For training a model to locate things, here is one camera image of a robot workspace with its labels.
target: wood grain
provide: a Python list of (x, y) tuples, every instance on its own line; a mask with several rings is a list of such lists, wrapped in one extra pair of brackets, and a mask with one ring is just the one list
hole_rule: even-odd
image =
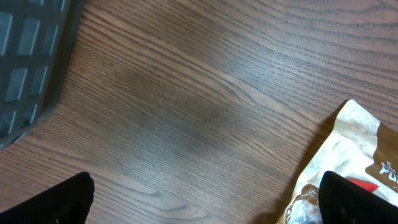
[(88, 0), (0, 208), (87, 170), (89, 223), (275, 222), (345, 100), (398, 131), (397, 37), (395, 0)]

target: black object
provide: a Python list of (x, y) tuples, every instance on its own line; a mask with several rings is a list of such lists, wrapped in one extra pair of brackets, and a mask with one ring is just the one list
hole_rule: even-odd
[(323, 224), (398, 223), (398, 208), (351, 181), (328, 171), (319, 194)]
[(0, 149), (55, 109), (85, 0), (0, 0)]
[(84, 224), (94, 199), (94, 181), (87, 172), (0, 213), (5, 224)]

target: wooden table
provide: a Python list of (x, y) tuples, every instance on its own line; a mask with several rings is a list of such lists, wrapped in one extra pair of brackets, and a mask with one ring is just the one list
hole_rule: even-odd
[(396, 0), (88, 0), (5, 210), (82, 170), (88, 223), (272, 223), (355, 99), (398, 131)]

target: wooden surface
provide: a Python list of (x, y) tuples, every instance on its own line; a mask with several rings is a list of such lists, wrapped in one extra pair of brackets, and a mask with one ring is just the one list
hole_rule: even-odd
[(88, 0), (0, 209), (87, 170), (88, 223), (272, 223), (355, 99), (398, 131), (396, 0)]

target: snack bag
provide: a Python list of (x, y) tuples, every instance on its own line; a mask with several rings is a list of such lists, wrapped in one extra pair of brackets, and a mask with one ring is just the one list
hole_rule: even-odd
[(292, 201), (277, 224), (321, 224), (318, 188), (330, 170), (398, 205), (398, 134), (349, 100), (326, 141), (298, 177)]

